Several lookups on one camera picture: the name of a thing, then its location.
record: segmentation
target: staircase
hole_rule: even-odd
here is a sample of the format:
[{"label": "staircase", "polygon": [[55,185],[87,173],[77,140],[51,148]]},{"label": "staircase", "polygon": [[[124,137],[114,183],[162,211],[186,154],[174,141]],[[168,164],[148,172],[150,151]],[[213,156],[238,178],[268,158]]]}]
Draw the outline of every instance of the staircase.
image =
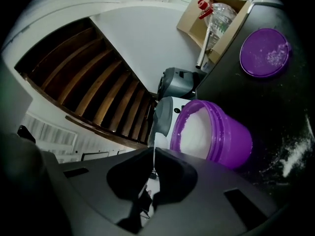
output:
[{"label": "staircase", "polygon": [[147,144],[155,99],[89,18],[51,33],[15,69],[67,120],[132,148]]}]

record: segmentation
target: gray machine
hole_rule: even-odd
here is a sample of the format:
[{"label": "gray machine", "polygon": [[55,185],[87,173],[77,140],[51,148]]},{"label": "gray machine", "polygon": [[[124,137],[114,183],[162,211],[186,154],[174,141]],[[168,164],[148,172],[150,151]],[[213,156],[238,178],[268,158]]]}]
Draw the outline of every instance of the gray machine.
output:
[{"label": "gray machine", "polygon": [[194,90],[204,77],[205,75],[201,73],[170,67],[163,72],[157,90],[158,99],[161,100],[168,96],[193,99]]},{"label": "gray machine", "polygon": [[[13,219],[10,226],[3,225],[2,229],[8,227],[11,232],[252,235],[250,230],[267,222],[277,210],[269,195],[223,165],[167,149],[156,148],[155,163],[151,147],[58,164],[53,153],[40,151],[28,140],[0,135],[0,141],[5,148],[0,164],[6,190],[1,208],[9,218],[19,219],[19,226]],[[16,165],[19,170],[11,170]],[[154,168],[160,192],[153,197],[153,217],[142,227],[138,193]]]},{"label": "gray machine", "polygon": [[148,139],[149,147],[154,146],[155,133],[157,132],[163,134],[170,143],[176,119],[188,102],[190,100],[170,96],[164,97],[158,102]]}]

